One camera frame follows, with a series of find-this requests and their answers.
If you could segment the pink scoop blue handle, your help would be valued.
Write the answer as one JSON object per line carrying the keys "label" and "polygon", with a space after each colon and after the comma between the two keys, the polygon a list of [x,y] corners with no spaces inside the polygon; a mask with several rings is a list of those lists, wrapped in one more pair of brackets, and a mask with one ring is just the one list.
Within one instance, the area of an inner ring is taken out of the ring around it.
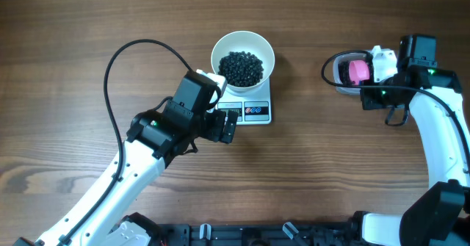
{"label": "pink scoop blue handle", "polygon": [[354,85],[359,85],[362,81],[370,79],[368,64],[363,60],[353,60],[348,65],[348,75]]}

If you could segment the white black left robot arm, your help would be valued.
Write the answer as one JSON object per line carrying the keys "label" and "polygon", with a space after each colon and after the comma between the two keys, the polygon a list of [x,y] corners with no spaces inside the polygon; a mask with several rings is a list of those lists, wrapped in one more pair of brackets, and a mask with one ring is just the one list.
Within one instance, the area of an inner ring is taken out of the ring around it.
{"label": "white black left robot arm", "polygon": [[231,143],[238,114],[215,108],[226,86],[224,76],[190,71],[162,112],[136,115],[112,163],[34,245],[161,245],[156,224],[124,212],[174,158],[198,151],[195,139]]}

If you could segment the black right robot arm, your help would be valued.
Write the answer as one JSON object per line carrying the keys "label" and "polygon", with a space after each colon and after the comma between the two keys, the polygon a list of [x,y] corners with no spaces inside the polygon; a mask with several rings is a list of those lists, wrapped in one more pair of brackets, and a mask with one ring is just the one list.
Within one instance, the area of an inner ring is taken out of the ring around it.
{"label": "black right robot arm", "polygon": [[398,51],[375,46],[334,62],[335,79],[365,110],[402,108],[416,122],[429,189],[403,215],[366,213],[361,238],[375,245],[468,245],[469,130],[455,72],[438,68],[436,39],[406,35]]}

